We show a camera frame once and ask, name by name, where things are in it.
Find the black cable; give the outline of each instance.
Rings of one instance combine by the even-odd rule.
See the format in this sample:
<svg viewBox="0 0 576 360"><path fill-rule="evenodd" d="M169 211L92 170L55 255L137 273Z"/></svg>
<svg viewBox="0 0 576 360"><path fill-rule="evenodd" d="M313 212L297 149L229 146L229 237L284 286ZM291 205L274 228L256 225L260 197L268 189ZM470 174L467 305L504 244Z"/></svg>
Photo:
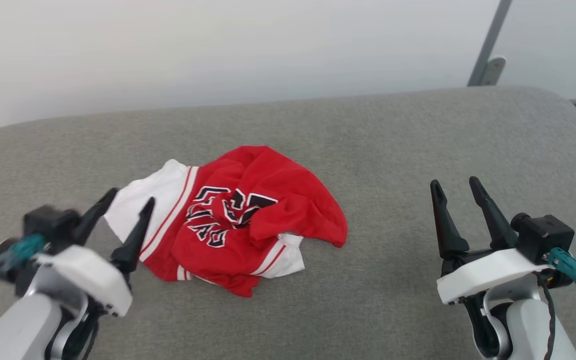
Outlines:
<svg viewBox="0 0 576 360"><path fill-rule="evenodd" d="M550 330L550 335L548 336L546 355L543 356L543 360L551 360L551 357L553 356L553 348L555 347L555 325L557 324L557 317L555 317L555 304L553 303L551 292L548 291L548 285L546 285L542 276L538 272L534 272L534 274L537 275L537 283L543 289L543 294L546 296L546 301L548 302L548 313L550 313L548 328Z"/></svg>
<svg viewBox="0 0 576 360"><path fill-rule="evenodd" d="M97 337L98 331L99 331L99 322L95 321L94 327L92 328L92 333L90 333L90 342L88 343L86 352L84 353L84 356L81 358L81 360L86 360L88 358L88 355L90 355L90 351L92 350L92 346L95 344L95 339Z"/></svg>

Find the gray fabric surface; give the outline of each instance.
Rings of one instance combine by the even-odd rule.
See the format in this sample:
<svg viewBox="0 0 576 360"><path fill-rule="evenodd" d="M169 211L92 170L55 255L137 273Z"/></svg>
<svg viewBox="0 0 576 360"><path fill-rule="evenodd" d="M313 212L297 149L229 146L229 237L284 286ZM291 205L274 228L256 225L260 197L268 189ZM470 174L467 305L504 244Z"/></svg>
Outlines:
<svg viewBox="0 0 576 360"><path fill-rule="evenodd" d="M34 207L82 210L170 158L201 165L243 144L267 144L313 171L345 211L346 246L304 241L306 270L263 279L253 298L162 282L141 266L128 316L103 319L92 360L475 360L466 310L437 294L430 181L441 181L471 248L489 243L471 175L507 217L554 214L576 230L576 109L539 89L482 87L5 127L0 240ZM105 224L89 241L105 256L117 244ZM576 346L576 287L553 298ZM0 316L13 301L0 283Z"/></svg>

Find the red stripe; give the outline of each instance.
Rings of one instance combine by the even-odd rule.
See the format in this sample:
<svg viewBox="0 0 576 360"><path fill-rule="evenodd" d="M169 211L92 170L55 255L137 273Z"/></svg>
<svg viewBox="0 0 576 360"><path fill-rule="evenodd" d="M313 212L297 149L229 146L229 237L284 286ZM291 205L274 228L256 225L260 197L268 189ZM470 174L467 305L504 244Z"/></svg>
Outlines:
<svg viewBox="0 0 576 360"><path fill-rule="evenodd" d="M273 264L277 261L277 259L279 259L279 255L281 255L285 249L286 249L286 245L282 246L281 250L279 250L277 255L274 256L274 259L272 259L272 262L270 262L270 264L265 269L263 269L263 271L261 271L258 276L264 275L264 273L267 272L268 269L270 269L270 267L273 266Z"/></svg>
<svg viewBox="0 0 576 360"><path fill-rule="evenodd" d="M149 246L151 246L151 244L153 243L153 241L155 240L155 238L157 237L157 235L160 233L160 231L162 230L164 224L166 224L166 221L168 221L170 215L172 215L172 212L175 210L175 208L177 207L177 205L179 204L179 202L181 201L181 198L183 198L184 196L184 192L186 191L186 187L188 186L188 180L190 178L190 171L192 170L192 167L188 166L188 171L185 175L185 183L183 183L183 188L181 189L181 193L179 194L179 198L176 199L176 203L174 203L174 206L172 207L172 209L170 209L170 212L168 213L168 215L166 216L166 218L164 219L164 221L161 223L161 225L159 226L159 228L157 229L157 231L155 231L155 234L153 235L153 237L150 239L150 241L148 241L148 244L146 246L143 246L141 248L141 251L139 252L139 256L141 256L144 251L146 251L146 249L148 249Z"/></svg>

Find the white wall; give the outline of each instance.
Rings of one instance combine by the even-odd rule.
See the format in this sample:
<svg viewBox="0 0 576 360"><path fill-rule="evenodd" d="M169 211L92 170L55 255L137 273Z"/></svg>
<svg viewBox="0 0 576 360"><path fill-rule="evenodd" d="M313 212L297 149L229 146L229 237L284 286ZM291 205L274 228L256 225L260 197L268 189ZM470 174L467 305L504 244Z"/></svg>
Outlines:
<svg viewBox="0 0 576 360"><path fill-rule="evenodd" d="M528 85L576 100L576 0L514 0L492 56L498 85Z"/></svg>
<svg viewBox="0 0 576 360"><path fill-rule="evenodd" d="M0 126L464 86L497 0L0 0Z"/></svg>

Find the clothing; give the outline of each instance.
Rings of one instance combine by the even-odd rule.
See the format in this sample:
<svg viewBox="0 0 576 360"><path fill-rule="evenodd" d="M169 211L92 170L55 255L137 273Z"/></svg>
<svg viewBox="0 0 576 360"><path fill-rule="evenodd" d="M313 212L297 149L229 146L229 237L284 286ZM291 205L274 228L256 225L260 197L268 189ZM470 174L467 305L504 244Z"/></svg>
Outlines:
<svg viewBox="0 0 576 360"><path fill-rule="evenodd" d="M131 182L104 216L122 242L150 197L155 208L139 259L162 280L194 275L243 297L260 276L303 270L303 237L341 248L348 233L320 180L268 146L242 146L201 167L171 159Z"/></svg>

